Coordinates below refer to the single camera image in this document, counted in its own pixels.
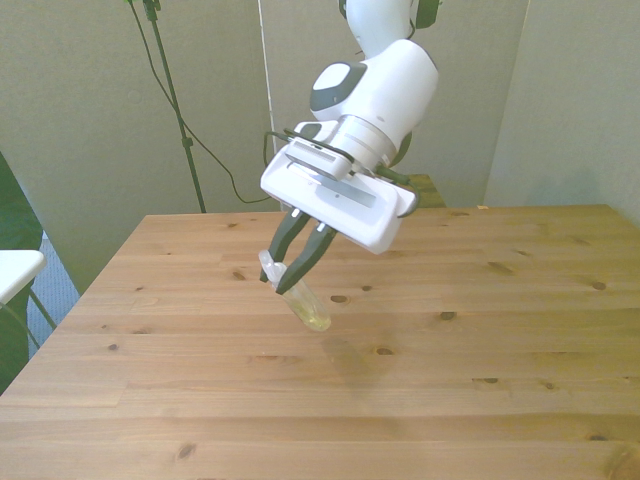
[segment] chair leg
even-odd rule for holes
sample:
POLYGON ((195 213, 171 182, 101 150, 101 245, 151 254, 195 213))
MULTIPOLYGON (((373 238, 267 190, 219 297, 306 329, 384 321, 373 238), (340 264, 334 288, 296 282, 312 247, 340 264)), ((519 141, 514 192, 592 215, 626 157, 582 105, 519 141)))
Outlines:
POLYGON ((36 296, 35 293, 33 293, 33 290, 31 289, 29 289, 29 297, 31 297, 31 300, 33 300, 33 303, 36 304, 36 307, 38 307, 38 310, 40 310, 40 313, 42 313, 42 315, 44 316, 45 320, 47 321, 51 329, 55 330, 57 327, 56 322, 53 321, 53 318, 51 318, 51 315, 49 315, 49 312, 47 312, 47 309, 44 308, 44 305, 42 305, 42 302, 40 301, 40 299, 36 296))

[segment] gray wall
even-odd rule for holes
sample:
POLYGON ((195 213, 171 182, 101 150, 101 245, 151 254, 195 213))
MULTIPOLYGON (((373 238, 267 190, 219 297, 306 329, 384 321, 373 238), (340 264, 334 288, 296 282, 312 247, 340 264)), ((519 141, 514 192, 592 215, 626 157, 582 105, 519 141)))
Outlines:
MULTIPOLYGON (((238 175, 241 193, 263 196, 269 113, 257 0, 162 7, 184 117, 238 175)), ((0 148, 83 291, 144 215, 198 211, 176 119, 121 0, 5 1, 0 31, 0 148)), ((277 208, 242 205, 224 172, 195 152, 210 211, 277 208)))
MULTIPOLYGON (((309 93, 329 64, 362 59, 336 0, 260 0, 275 127, 312 120, 309 93)), ((444 0, 414 40, 440 83, 398 169, 428 173, 450 206, 484 197, 527 0, 444 0)))
POLYGON ((640 3, 532 0, 489 205, 606 203, 640 225, 640 3))

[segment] black cable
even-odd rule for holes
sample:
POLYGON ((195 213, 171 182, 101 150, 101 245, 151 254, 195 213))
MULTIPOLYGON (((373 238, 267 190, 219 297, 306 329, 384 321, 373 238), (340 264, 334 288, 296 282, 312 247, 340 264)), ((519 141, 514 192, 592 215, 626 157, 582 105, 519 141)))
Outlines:
POLYGON ((235 179, 234 179, 233 174, 231 173, 231 171, 225 166, 224 163, 222 163, 222 161, 209 148, 207 148, 207 146, 198 138, 198 136, 195 133, 193 133, 193 130, 191 130, 189 125, 187 125, 187 122, 185 122, 185 120, 182 117, 181 113, 176 108, 176 106, 173 104, 173 101, 171 100, 171 97, 167 93, 167 90, 165 89, 164 85, 162 84, 162 81, 158 77, 158 73, 156 72, 155 66, 153 65, 153 59, 151 58, 151 51, 149 50, 149 44, 147 43, 147 37, 145 36, 144 30, 142 29, 142 24, 140 23, 140 18, 138 18, 138 13, 136 12, 135 7, 133 6, 133 0, 128 0, 128 3, 129 3, 129 6, 131 7, 131 11, 133 12, 133 16, 136 19, 136 23, 138 24, 138 30, 140 31, 140 36, 142 37, 142 42, 144 43, 144 48, 145 48, 145 51, 147 52, 147 58, 149 60, 149 66, 151 67, 151 72, 153 73, 153 76, 155 77, 156 82, 160 86, 160 89, 162 90, 162 93, 164 93, 164 96, 166 97, 167 102, 169 102, 169 105, 171 105, 171 107, 173 108, 173 110, 176 113, 176 115, 178 116, 178 118, 182 121, 182 124, 184 125, 184 128, 187 130, 187 132, 189 132, 191 134, 193 139, 196 142, 198 142, 198 144, 209 155, 211 155, 211 157, 218 163, 218 165, 220 165, 220 167, 222 167, 222 169, 227 173, 227 175, 229 176, 229 179, 231 180, 231 186, 233 187, 233 193, 235 193, 235 195, 238 198, 238 200, 240 200, 244 204, 260 203, 260 202, 264 202, 266 200, 269 200, 271 197, 264 197, 264 198, 261 198, 260 200, 245 200, 244 198, 242 198, 242 196, 238 192, 238 189, 236 188, 236 182, 235 182, 235 179))

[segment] floor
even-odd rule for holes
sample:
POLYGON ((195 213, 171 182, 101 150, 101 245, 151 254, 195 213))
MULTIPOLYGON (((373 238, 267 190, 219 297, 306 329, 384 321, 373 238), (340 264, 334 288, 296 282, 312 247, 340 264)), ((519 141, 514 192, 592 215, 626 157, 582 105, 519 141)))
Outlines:
MULTIPOLYGON (((47 259, 47 266, 36 277, 33 291, 43 303, 51 318, 56 324, 59 324, 80 297, 60 262, 60 258, 58 258, 51 242, 47 238, 42 240, 40 251, 47 259)), ((51 335, 51 327, 49 327, 44 316, 31 300, 29 300, 29 306, 27 307, 27 319, 33 336, 42 345, 51 335)), ((36 351, 37 349, 33 342, 29 342, 29 358, 33 357, 36 351)))

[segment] tabletop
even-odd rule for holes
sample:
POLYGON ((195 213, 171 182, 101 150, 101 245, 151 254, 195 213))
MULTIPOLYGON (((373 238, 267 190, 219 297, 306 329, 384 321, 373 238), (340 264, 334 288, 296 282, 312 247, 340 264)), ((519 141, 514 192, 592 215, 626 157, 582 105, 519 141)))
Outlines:
POLYGON ((0 302, 11 300, 46 263, 37 250, 0 250, 0 302))
POLYGON ((612 209, 337 238, 324 333, 258 280, 281 218, 146 217, 0 397, 0 478, 640 478, 640 231, 612 209))

